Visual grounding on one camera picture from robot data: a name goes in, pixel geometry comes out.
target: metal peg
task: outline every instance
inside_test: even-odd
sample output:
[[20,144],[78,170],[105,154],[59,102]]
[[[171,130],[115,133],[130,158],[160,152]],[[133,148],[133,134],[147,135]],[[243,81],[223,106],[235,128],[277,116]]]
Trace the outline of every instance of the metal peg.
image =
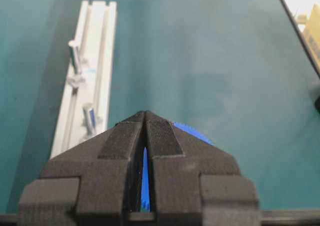
[[74,73],[76,75],[79,75],[82,73],[79,46],[75,41],[69,41],[68,45],[70,50],[71,63],[74,68]]
[[85,103],[82,107],[84,114],[84,124],[87,130],[87,135],[95,135],[96,130],[96,117],[92,103]]

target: black 3d printed part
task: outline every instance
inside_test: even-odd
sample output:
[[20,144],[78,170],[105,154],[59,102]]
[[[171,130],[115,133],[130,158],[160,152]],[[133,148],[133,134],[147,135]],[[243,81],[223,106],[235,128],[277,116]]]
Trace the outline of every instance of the black 3d printed part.
[[18,224],[126,224],[140,209],[145,147],[154,224],[260,224],[255,188],[236,160],[150,111],[48,161],[23,192]]

